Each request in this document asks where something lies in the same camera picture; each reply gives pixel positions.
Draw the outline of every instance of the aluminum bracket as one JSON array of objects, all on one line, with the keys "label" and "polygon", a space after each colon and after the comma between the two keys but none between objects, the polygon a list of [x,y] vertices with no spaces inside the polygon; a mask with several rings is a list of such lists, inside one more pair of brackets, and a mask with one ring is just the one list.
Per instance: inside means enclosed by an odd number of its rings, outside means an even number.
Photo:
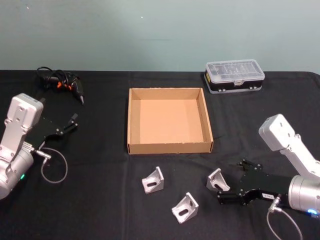
[{"label": "aluminum bracket", "polygon": [[193,218],[198,213],[199,205],[196,200],[191,196],[189,192],[185,194],[185,197],[173,207],[172,213],[180,224]]},{"label": "aluminum bracket", "polygon": [[146,194],[164,189],[164,184],[165,179],[162,175],[160,167],[158,166],[155,168],[155,171],[153,173],[142,179],[142,185]]},{"label": "aluminum bracket", "polygon": [[230,187],[222,176],[221,169],[217,168],[206,181],[206,187],[211,191],[229,191]]}]

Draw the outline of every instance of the bracket hole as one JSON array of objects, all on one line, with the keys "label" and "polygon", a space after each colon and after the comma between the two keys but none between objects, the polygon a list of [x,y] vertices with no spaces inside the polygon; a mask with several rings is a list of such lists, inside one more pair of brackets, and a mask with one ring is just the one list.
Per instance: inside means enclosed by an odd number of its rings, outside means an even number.
[{"label": "bracket hole", "polygon": [[215,184],[214,187],[215,187],[216,189],[219,189],[220,191],[222,191],[222,188],[221,188],[218,184]]},{"label": "bracket hole", "polygon": [[185,214],[187,214],[189,211],[188,209],[182,210],[181,212],[179,212],[179,216],[183,216]]},{"label": "bracket hole", "polygon": [[152,186],[155,186],[155,185],[157,185],[157,183],[154,181],[154,182],[148,183],[146,186],[147,187],[152,187]]}]

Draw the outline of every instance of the blue indicator light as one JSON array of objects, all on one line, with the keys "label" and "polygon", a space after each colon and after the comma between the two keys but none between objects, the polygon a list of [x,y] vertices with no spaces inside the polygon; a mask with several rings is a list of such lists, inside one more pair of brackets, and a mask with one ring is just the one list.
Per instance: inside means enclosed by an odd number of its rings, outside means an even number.
[{"label": "blue indicator light", "polygon": [[317,211],[313,210],[313,209],[309,209],[307,212],[310,213],[310,214],[314,214],[314,215],[318,214]]}]

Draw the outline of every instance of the clear plastic lid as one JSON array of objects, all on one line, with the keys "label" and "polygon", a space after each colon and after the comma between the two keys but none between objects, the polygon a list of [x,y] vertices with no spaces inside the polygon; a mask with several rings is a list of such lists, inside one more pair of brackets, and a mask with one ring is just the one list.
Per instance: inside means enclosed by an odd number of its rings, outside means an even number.
[{"label": "clear plastic lid", "polygon": [[254,59],[215,61],[206,64],[206,70],[213,83],[259,81],[265,74]]}]

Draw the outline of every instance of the cable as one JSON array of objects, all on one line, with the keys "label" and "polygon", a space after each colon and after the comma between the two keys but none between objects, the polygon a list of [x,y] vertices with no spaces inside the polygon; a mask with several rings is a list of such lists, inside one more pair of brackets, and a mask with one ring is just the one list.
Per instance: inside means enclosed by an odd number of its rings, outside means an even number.
[{"label": "cable", "polygon": [[36,75],[40,78],[40,79],[43,79],[44,76],[42,76],[40,74],[40,70],[48,70],[50,72],[50,76],[48,78],[48,82],[50,82],[50,79],[51,77],[57,77],[63,85],[71,85],[77,78],[78,76],[71,73],[71,72],[65,72],[61,69],[58,69],[58,70],[52,70],[51,68],[47,67],[47,66],[41,66],[41,67],[38,67],[36,69]]},{"label": "cable", "polygon": [[41,175],[42,175],[42,177],[44,178],[44,180],[46,180],[47,182],[49,182],[49,183],[51,183],[51,184],[59,184],[59,183],[61,183],[63,180],[66,179],[67,174],[68,174],[68,163],[67,163],[67,160],[66,160],[65,156],[64,156],[61,152],[59,152],[58,150],[55,150],[55,149],[50,148],[50,147],[43,147],[42,149],[54,151],[54,152],[56,152],[57,154],[59,154],[59,155],[62,157],[62,159],[64,160],[64,163],[65,163],[65,174],[64,174],[63,178],[60,179],[60,180],[58,180],[58,181],[51,181],[51,180],[49,180],[48,178],[46,178],[46,176],[45,176],[45,174],[44,174],[44,166],[45,166],[45,164],[46,164],[46,162],[47,162],[46,159],[43,161],[42,166],[41,166]]},{"label": "cable", "polygon": [[[293,223],[293,225],[295,226],[295,228],[297,229],[298,233],[299,233],[299,236],[300,236],[300,240],[303,240],[303,236],[302,236],[302,233],[301,233],[301,230],[300,228],[298,227],[298,225],[296,224],[295,220],[292,219],[292,217],[286,213],[284,210],[282,210],[280,213],[283,213],[284,215],[286,215],[288,217],[288,219]],[[271,230],[271,232],[275,235],[275,237],[279,240],[282,240],[277,234],[276,232],[273,230],[273,228],[271,227],[270,225],[270,222],[269,222],[269,214],[270,214],[270,211],[268,211],[268,213],[266,214],[266,222],[268,223],[268,226]]]}]

